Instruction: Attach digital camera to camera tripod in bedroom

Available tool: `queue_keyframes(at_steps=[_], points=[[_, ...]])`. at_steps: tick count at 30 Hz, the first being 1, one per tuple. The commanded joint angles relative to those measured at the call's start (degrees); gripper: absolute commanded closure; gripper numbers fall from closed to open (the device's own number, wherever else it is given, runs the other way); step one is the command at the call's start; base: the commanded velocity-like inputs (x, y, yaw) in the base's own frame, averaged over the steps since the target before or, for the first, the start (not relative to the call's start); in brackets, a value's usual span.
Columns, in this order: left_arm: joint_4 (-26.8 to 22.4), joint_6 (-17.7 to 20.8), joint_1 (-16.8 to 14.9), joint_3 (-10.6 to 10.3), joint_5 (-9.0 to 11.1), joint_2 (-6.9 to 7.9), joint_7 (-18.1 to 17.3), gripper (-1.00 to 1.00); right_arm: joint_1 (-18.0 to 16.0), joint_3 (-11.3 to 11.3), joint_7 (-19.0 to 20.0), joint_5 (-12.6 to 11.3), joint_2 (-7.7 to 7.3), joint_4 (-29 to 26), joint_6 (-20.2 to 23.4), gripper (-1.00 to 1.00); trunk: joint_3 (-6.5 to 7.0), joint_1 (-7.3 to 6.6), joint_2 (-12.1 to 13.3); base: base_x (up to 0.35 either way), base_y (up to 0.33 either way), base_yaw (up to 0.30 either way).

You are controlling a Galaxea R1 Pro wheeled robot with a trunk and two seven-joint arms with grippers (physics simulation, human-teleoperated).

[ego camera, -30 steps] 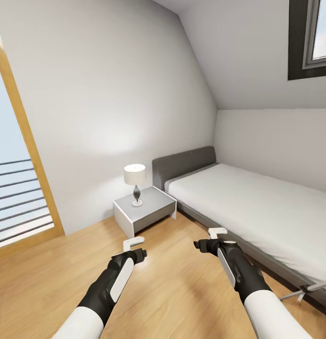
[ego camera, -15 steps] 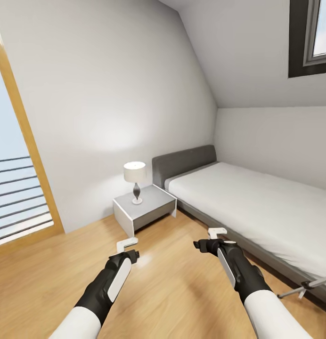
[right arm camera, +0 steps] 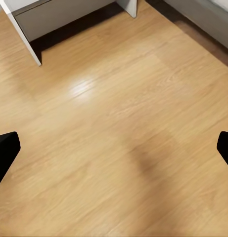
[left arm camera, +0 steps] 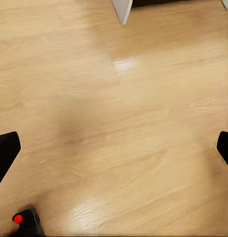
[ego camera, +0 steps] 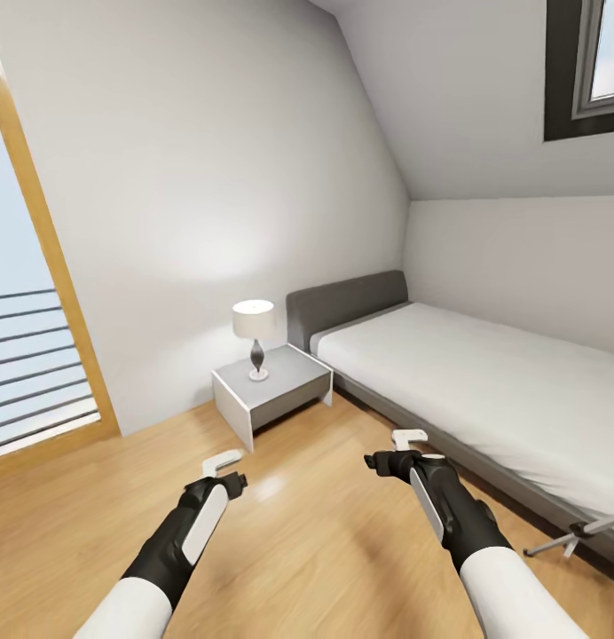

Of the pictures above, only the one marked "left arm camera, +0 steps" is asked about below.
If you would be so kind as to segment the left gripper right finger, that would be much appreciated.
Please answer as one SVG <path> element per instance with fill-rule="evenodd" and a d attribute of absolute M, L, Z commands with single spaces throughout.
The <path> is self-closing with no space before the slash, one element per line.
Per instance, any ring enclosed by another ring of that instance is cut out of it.
<path fill-rule="evenodd" d="M 228 132 L 222 131 L 217 142 L 217 150 L 228 164 Z"/>

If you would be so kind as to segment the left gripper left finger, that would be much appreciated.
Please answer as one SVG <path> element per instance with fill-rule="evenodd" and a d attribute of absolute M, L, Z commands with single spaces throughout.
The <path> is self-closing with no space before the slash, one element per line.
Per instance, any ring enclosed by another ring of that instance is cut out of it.
<path fill-rule="evenodd" d="M 0 183 L 20 150 L 20 140 L 16 131 L 0 135 Z"/>

